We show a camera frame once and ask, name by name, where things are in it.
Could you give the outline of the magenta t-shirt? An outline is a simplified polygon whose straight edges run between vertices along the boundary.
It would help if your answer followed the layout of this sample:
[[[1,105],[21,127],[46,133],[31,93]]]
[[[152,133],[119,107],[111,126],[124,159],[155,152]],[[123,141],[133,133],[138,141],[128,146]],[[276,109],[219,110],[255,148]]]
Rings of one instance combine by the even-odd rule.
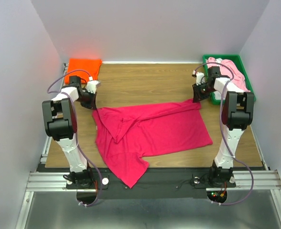
[[[144,157],[212,145],[200,103],[186,100],[93,111],[96,145],[107,167],[132,188],[149,167]]]

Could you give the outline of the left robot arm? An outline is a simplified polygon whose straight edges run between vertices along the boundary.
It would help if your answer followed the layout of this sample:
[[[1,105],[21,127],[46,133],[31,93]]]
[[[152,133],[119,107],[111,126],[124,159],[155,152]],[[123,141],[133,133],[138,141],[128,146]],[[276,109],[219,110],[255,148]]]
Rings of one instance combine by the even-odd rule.
[[[74,102],[80,102],[87,109],[96,110],[97,87],[100,81],[89,77],[83,87],[81,77],[69,77],[69,84],[64,85],[56,96],[42,102],[43,121],[46,134],[62,149],[70,172],[64,175],[68,185],[76,188],[89,188],[95,183],[88,160],[82,154],[77,140],[77,117]]]

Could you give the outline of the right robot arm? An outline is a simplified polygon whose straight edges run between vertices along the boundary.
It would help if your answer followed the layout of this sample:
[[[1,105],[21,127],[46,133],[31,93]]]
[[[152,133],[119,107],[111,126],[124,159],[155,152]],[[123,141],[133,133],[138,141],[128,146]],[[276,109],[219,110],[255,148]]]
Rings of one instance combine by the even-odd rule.
[[[233,71],[221,63],[208,68],[207,75],[194,70],[192,76],[196,78],[193,102],[198,103],[215,91],[221,93],[219,125],[222,141],[207,180],[213,186],[234,183],[235,161],[250,170],[246,163],[237,159],[236,149],[243,133],[253,121],[254,93],[237,87],[233,83]]]

